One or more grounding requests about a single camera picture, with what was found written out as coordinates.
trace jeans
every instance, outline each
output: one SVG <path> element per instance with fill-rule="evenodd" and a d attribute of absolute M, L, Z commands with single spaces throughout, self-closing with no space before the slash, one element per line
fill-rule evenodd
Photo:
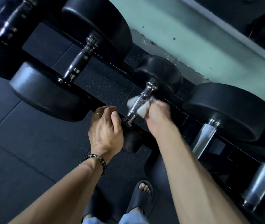
<path fill-rule="evenodd" d="M 88 218 L 83 221 L 82 224 L 104 224 L 96 217 Z M 119 222 L 119 224 L 149 224 L 148 219 L 145 215 L 141 214 L 139 211 L 124 214 Z"/>

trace black beaded bracelet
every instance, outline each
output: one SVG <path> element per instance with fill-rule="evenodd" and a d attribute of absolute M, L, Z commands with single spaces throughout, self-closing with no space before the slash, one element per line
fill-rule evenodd
<path fill-rule="evenodd" d="M 105 162 L 105 160 L 103 158 L 101 158 L 100 156 L 96 155 L 96 154 L 90 154 L 90 155 L 87 155 L 85 156 L 85 158 L 79 163 L 79 165 L 84 162 L 86 159 L 89 159 L 89 158 L 97 158 L 99 159 L 101 165 L 104 167 L 104 171 L 102 172 L 101 176 L 104 175 L 105 173 L 105 170 L 107 169 L 107 164 Z"/>

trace slipper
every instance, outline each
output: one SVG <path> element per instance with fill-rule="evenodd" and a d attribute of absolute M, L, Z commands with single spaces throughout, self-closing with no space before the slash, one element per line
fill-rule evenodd
<path fill-rule="evenodd" d="M 84 210 L 82 222 L 86 215 L 92 215 L 104 222 L 110 215 L 109 207 L 99 188 L 95 187 L 93 195 Z"/>
<path fill-rule="evenodd" d="M 142 189 L 139 189 L 139 186 L 142 183 L 148 185 L 148 188 L 150 189 L 151 194 L 148 194 Z M 150 184 L 150 182 L 146 180 L 139 181 L 135 186 L 135 189 L 133 191 L 132 198 L 130 200 L 130 204 L 128 205 L 126 213 L 129 213 L 132 209 L 136 207 L 140 207 L 143 209 L 143 215 L 145 215 L 148 218 L 155 204 L 153 200 L 153 195 L 154 195 L 153 187 Z"/>

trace mint green wall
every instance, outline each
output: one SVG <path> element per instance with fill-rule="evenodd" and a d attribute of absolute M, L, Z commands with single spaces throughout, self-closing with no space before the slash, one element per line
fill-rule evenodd
<path fill-rule="evenodd" d="M 265 100 L 265 60 L 182 1 L 110 1 L 132 29 L 205 78 L 240 87 Z"/>

